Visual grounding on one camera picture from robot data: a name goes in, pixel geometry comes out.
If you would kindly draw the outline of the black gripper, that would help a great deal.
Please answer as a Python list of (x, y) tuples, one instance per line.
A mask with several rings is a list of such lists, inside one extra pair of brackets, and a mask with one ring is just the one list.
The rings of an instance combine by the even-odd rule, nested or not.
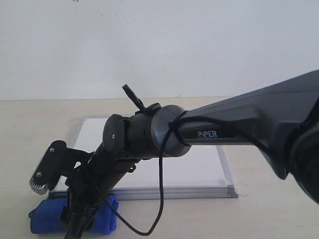
[(102, 146), (91, 153), (66, 148), (65, 159), (81, 165), (72, 169), (65, 181), (68, 198), (61, 211), (61, 222), (67, 224), (66, 239), (80, 239), (93, 227), (102, 198), (108, 196), (136, 161), (111, 159)]

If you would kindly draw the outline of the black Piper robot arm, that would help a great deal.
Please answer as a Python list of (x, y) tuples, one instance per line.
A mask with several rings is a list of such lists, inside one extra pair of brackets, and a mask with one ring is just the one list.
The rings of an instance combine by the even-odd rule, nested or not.
[(61, 213), (67, 239), (81, 238), (110, 190), (139, 161), (180, 157), (193, 145), (254, 145), (280, 179), (293, 175), (319, 200), (318, 71), (189, 111), (145, 107), (123, 88), (139, 110), (131, 117), (111, 115), (99, 147), (68, 177)]

